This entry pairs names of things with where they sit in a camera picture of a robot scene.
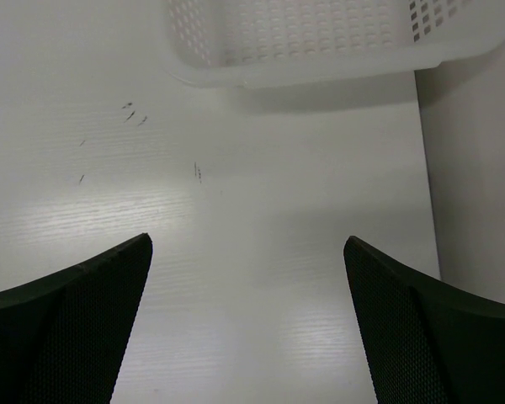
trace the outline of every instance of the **white plastic basket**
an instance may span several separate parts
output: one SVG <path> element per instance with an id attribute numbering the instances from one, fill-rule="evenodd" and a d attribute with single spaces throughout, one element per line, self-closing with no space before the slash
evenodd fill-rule
<path id="1" fill-rule="evenodd" d="M 505 40 L 505 0 L 147 1 L 165 70 L 201 87 L 418 70 Z"/>

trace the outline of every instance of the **black scratch mark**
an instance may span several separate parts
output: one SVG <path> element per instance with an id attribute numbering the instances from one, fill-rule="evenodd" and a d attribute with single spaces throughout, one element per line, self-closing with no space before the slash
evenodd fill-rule
<path id="1" fill-rule="evenodd" d="M 131 119 L 131 118 L 135 115 L 135 112 L 136 112 L 136 111 L 131 112 L 131 115 L 129 115 L 129 118 L 127 118 L 127 119 L 124 121 L 124 123 L 125 123 L 125 122 L 127 122 L 128 120 L 130 120 L 130 119 Z"/>

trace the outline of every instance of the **textured black pad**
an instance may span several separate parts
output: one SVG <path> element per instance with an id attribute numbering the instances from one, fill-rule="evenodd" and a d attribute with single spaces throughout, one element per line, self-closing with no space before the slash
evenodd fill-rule
<path id="1" fill-rule="evenodd" d="M 141 235 L 0 293 L 0 403 L 108 403 L 152 259 Z"/>
<path id="2" fill-rule="evenodd" d="M 505 305 L 356 237 L 344 257 L 379 404 L 505 403 Z"/>

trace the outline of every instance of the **black mark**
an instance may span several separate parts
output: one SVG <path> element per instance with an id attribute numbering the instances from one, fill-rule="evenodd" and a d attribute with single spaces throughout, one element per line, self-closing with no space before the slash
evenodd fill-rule
<path id="1" fill-rule="evenodd" d="M 124 121 L 124 123 L 125 123 L 125 122 L 127 122 L 128 120 L 130 120 L 130 119 L 131 119 L 131 118 L 135 115 L 135 112 L 136 112 L 136 111 L 131 112 L 131 115 L 129 115 L 129 118 L 127 118 L 127 119 Z"/>

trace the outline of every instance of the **tabletop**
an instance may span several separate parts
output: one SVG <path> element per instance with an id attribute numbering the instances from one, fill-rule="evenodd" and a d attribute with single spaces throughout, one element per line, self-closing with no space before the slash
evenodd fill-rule
<path id="1" fill-rule="evenodd" d="M 148 232 L 114 404 L 375 402 L 343 245 L 439 276 L 413 74 L 189 88 L 145 11 L 0 1 L 0 290 Z"/>

